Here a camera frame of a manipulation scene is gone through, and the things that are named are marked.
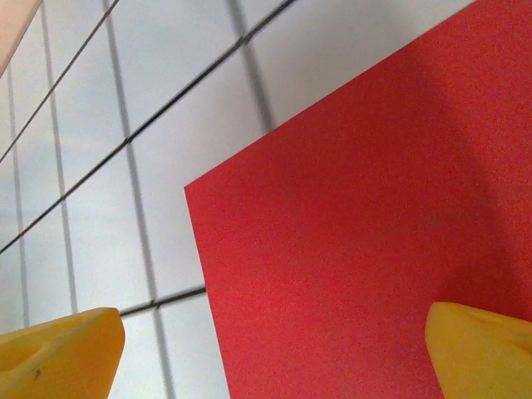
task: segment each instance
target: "red board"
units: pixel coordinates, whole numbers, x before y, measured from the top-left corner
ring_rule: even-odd
[[[531,319],[531,22],[480,0],[186,188],[232,398],[442,397],[432,302]]]

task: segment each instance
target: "gray tile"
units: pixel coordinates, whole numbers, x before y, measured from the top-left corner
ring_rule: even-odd
[[[165,398],[152,313],[124,319],[126,346],[109,399]]]
[[[253,46],[283,123],[471,0],[300,0]]]
[[[26,124],[48,93],[41,18],[39,9],[11,60],[17,132]]]
[[[244,19],[248,28],[253,27],[272,12],[283,0],[238,0],[241,4]]]
[[[237,53],[134,142],[159,295],[203,283],[184,186],[260,136]]]
[[[11,144],[11,116],[7,91],[7,72],[0,78],[0,156]]]
[[[22,220],[31,223],[59,198],[52,112],[47,101],[17,142]]]
[[[162,309],[177,397],[229,398],[224,365],[206,296]]]
[[[54,81],[103,16],[99,0],[45,0]]]
[[[18,244],[0,255],[0,334],[24,328]]]
[[[0,163],[0,225],[1,249],[18,234],[15,174],[11,152]]]
[[[56,104],[68,190],[124,140],[106,26],[57,86]]]
[[[71,313],[64,238],[59,208],[24,237],[31,325]]]
[[[125,153],[96,172],[66,204],[79,309],[148,301]]]
[[[132,129],[235,40],[225,0],[127,0],[112,17]]]

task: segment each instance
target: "beige surface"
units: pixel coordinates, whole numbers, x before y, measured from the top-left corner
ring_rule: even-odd
[[[0,75],[42,0],[0,0]]]

